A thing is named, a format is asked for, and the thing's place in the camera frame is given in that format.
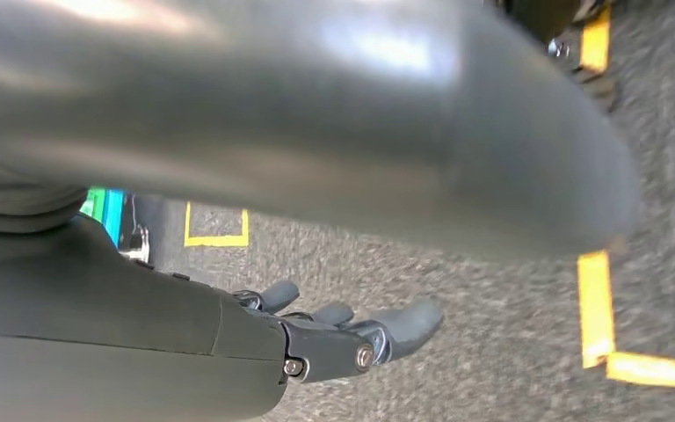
green object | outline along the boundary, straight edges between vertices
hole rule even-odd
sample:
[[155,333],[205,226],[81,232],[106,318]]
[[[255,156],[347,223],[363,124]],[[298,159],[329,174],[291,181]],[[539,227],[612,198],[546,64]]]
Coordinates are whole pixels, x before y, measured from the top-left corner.
[[106,189],[101,187],[92,187],[86,194],[86,201],[82,205],[80,211],[89,217],[102,222],[105,215],[105,196]]

metal screw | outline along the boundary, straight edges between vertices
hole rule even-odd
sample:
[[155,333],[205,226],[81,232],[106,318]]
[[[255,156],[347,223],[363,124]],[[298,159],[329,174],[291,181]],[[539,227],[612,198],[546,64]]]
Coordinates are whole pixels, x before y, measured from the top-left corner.
[[356,366],[359,369],[366,370],[374,363],[374,347],[371,345],[361,345],[356,352]]
[[548,44],[548,55],[553,57],[568,57],[570,56],[570,46],[558,39],[551,40]]
[[283,364],[283,372],[289,376],[297,376],[304,370],[304,364],[300,360],[286,359]]

yellow tape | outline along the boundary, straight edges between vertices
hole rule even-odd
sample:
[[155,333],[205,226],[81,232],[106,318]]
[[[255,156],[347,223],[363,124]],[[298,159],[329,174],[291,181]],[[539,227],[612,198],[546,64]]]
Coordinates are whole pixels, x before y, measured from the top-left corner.
[[216,247],[246,247],[250,245],[250,214],[242,210],[242,233],[226,236],[190,236],[190,202],[185,210],[185,247],[216,246]]
[[584,28],[581,39],[581,65],[599,73],[609,64],[610,15],[610,8],[606,7]]
[[675,388],[675,360],[635,353],[613,353],[606,363],[610,380]]
[[612,289],[606,251],[578,258],[578,297],[584,367],[596,367],[614,352]]

floor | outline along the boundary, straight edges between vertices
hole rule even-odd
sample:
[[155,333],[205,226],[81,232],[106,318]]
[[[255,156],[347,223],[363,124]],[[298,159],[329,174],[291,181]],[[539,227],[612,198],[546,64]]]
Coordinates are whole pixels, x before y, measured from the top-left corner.
[[[613,115],[640,158],[643,224],[613,257],[618,348],[675,358],[675,0],[613,12]],[[342,382],[289,387],[264,421],[675,422],[675,390],[583,370],[573,262],[503,265],[249,215],[250,244],[184,248],[185,203],[138,201],[152,259],[223,288],[301,286],[299,307],[371,309],[436,298],[441,332],[415,357]],[[191,236],[241,231],[241,211],[193,204]]]

gray plastic panel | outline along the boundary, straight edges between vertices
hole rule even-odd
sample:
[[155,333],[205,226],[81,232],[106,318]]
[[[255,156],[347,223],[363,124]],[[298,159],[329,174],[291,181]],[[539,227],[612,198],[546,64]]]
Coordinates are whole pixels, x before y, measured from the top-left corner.
[[79,216],[0,235],[0,335],[210,353],[221,292],[129,262]]
[[479,0],[128,7],[0,0],[4,168],[466,253],[581,253],[636,223],[626,144]]
[[282,361],[0,338],[0,422],[222,422],[280,400]]

